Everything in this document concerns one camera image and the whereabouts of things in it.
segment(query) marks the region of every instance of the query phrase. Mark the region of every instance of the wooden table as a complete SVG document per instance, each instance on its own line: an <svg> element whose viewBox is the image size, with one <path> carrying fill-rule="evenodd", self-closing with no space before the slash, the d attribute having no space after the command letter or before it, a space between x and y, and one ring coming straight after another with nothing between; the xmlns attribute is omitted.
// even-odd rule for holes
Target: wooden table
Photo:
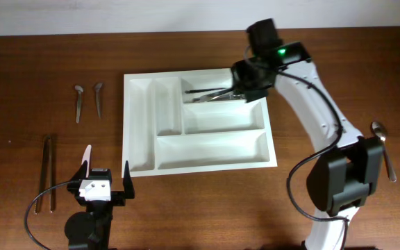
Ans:
<svg viewBox="0 0 400 250"><path fill-rule="evenodd" d="M400 249L400 28L296 29L280 31L301 40L313 56L326 89L350 122L366 136L382 121L397 183L385 169L376 194L349 229L348 246ZM56 179L68 180L91 144L92 166L120 178L123 75L230 67L242 58L243 31L0 37L0 249L38 249L22 219L38 192L42 136L56 133ZM93 85L103 81L103 119ZM75 123L76 91L83 86L81 123ZM311 221L288 200L286 176L313 152L286 101L268 97L278 167L134 178L136 199L114 210L111 247L119 249L256 249L300 244ZM305 188L312 164L293 180L299 203L310 213ZM66 249L67 218L83 210L65 188L57 210L30 216L34 235L52 249Z"/></svg>

